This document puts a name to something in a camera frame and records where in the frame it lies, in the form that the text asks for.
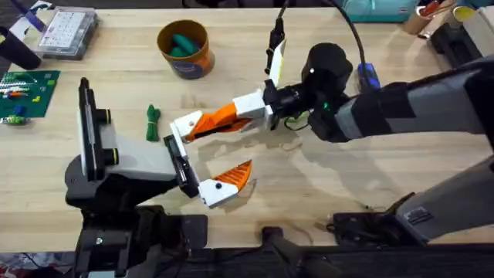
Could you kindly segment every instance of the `orange plastic part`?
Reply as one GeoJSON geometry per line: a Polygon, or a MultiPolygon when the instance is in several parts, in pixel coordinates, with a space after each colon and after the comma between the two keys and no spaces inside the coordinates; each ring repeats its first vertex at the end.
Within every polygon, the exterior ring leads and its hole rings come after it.
{"type": "Polygon", "coordinates": [[[252,160],[249,160],[233,168],[230,171],[226,171],[225,173],[214,177],[213,180],[228,182],[231,185],[235,185],[240,192],[247,183],[247,180],[249,180],[251,170],[252,160]]]}
{"type": "Polygon", "coordinates": [[[208,131],[212,131],[212,133],[238,131],[249,121],[250,119],[237,118],[235,104],[230,103],[214,114],[203,114],[192,132],[185,139],[187,141],[193,141],[198,138],[198,135],[208,131]]]}

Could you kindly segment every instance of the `plastic storage box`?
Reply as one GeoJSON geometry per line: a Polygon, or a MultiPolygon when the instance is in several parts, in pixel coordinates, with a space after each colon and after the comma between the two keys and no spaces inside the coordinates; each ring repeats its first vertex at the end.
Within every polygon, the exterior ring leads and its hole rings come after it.
{"type": "Polygon", "coordinates": [[[404,22],[418,0],[345,0],[343,9],[352,22],[404,22]]]}

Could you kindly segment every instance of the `wooden table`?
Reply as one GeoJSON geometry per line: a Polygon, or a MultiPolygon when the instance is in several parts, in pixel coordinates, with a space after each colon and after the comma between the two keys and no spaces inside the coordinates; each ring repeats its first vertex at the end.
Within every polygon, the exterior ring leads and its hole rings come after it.
{"type": "MultiPolygon", "coordinates": [[[[96,104],[112,111],[117,131],[145,138],[147,106],[161,108],[160,135],[174,118],[212,112],[266,79],[265,49],[277,9],[99,10],[101,25],[83,61],[46,60],[40,70],[61,70],[45,118],[26,127],[0,127],[0,252],[73,250],[81,228],[77,209],[65,203],[68,163],[79,153],[77,88],[87,77],[96,104]],[[167,23],[194,19],[206,26],[216,65],[206,77],[175,76],[156,37],[167,23]]],[[[281,85],[297,83],[311,46],[335,42],[359,62],[354,38],[337,10],[291,8],[285,13],[288,45],[281,85]]],[[[425,42],[394,24],[359,24],[366,57],[382,83],[416,80],[439,72],[425,42]]],[[[26,38],[32,43],[33,32],[26,38]]],[[[347,92],[357,91],[350,78],[347,92]]],[[[321,229],[335,212],[384,209],[422,191],[490,153],[483,136],[400,134],[346,144],[319,141],[309,128],[291,132],[216,134],[188,145],[201,178],[253,159],[252,182],[221,208],[209,210],[177,188],[150,200],[170,213],[209,216],[208,246],[256,246],[259,230],[279,225],[288,239],[333,245],[321,229]]],[[[438,242],[493,241],[492,229],[459,232],[438,242]]]]}

